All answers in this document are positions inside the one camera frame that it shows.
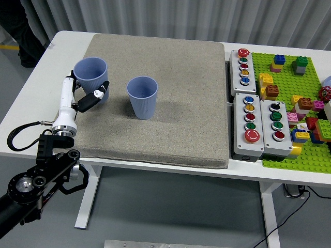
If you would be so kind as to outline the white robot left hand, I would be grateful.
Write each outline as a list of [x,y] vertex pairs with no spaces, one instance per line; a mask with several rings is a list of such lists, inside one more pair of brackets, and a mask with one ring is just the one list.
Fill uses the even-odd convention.
[[58,117],[52,124],[52,133],[74,137],[77,133],[76,113],[84,113],[105,99],[108,87],[109,81],[104,81],[99,88],[75,102],[74,93],[79,84],[73,72],[67,76],[63,81]]

